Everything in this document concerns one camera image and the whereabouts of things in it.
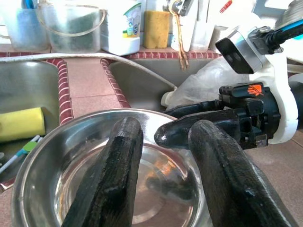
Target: toothbrush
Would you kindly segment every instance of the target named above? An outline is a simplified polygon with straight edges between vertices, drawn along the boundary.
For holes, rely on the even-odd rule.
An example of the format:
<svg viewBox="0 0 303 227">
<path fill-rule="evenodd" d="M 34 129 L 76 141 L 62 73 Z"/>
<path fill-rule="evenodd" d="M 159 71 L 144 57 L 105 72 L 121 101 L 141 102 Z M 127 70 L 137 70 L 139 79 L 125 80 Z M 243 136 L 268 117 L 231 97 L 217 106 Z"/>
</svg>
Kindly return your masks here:
<svg viewBox="0 0 303 227">
<path fill-rule="evenodd" d="M 4 170 L 6 170 L 18 157 L 31 152 L 35 148 L 37 141 L 39 141 L 39 140 L 40 140 L 39 135 L 36 135 L 34 138 L 32 138 L 26 145 L 24 145 L 24 147 L 20 151 L 17 152 L 17 154 L 15 154 L 9 161 L 7 161 L 7 163 L 5 163 L 0 168 L 0 174 Z"/>
</svg>

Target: stainless steel sink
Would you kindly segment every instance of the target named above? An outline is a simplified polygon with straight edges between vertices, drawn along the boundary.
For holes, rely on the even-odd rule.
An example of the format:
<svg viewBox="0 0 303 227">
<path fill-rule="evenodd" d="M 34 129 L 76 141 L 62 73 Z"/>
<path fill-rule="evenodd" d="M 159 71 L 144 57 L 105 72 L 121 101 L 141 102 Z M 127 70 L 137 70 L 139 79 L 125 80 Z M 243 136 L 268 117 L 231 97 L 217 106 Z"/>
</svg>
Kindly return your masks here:
<svg viewBox="0 0 303 227">
<path fill-rule="evenodd" d="M 178 59 L 140 59 L 134 62 L 158 73 L 160 76 L 180 86 L 191 74 L 195 74 L 212 59 L 189 60 L 189 69 L 182 71 Z M 112 63 L 110 69 L 132 108 L 163 111 L 162 96 L 172 89 L 164 82 L 133 66 L 121 62 Z"/>
<path fill-rule="evenodd" d="M 16 62 L 0 64 L 0 114 L 33 107 L 41 107 L 46 133 L 59 125 L 58 69 L 45 62 Z M 4 164 L 28 141 L 0 143 Z M 25 156 L 20 157 L 2 174 L 0 183 L 17 175 Z"/>
</svg>

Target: stainless steel bowl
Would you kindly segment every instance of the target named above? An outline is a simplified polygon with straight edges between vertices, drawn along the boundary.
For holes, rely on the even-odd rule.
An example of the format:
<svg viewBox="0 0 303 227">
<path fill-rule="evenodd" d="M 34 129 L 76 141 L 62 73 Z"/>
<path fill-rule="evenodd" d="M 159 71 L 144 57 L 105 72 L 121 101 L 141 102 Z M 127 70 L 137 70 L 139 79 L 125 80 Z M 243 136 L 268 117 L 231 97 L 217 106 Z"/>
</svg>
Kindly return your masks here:
<svg viewBox="0 0 303 227">
<path fill-rule="evenodd" d="M 82 177 L 114 123 L 134 117 L 144 133 L 134 227 L 212 226 L 200 173 L 188 150 L 157 146 L 153 136 L 173 117 L 147 110 L 92 113 L 49 133 L 24 161 L 12 195 L 14 227 L 59 227 Z"/>
</svg>

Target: orange label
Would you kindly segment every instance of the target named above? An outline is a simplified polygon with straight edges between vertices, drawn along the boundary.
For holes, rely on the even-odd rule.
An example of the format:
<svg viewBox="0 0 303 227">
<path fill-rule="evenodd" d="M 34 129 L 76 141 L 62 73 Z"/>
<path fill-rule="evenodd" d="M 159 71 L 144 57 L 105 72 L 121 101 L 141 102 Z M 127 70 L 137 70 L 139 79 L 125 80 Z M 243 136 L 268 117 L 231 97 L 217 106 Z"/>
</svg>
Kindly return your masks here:
<svg viewBox="0 0 303 227">
<path fill-rule="evenodd" d="M 262 86 L 260 84 L 249 85 L 248 93 L 255 96 L 264 95 L 262 93 Z"/>
</svg>

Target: screw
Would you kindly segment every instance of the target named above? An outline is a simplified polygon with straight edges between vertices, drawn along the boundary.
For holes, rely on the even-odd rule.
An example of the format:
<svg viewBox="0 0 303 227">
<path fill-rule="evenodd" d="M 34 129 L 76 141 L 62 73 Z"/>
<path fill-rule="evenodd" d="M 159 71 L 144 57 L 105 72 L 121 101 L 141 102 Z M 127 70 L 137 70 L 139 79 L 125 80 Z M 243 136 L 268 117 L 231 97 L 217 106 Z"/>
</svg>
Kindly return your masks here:
<svg viewBox="0 0 303 227">
<path fill-rule="evenodd" d="M 263 26 L 263 27 L 259 28 L 259 32 L 261 32 L 262 34 L 268 33 L 268 32 L 270 32 L 270 30 L 271 29 L 268 26 Z"/>
<path fill-rule="evenodd" d="M 279 48 L 277 48 L 277 49 L 274 50 L 274 53 L 282 53 L 283 50 L 284 50 L 283 47 L 279 47 Z"/>
</svg>

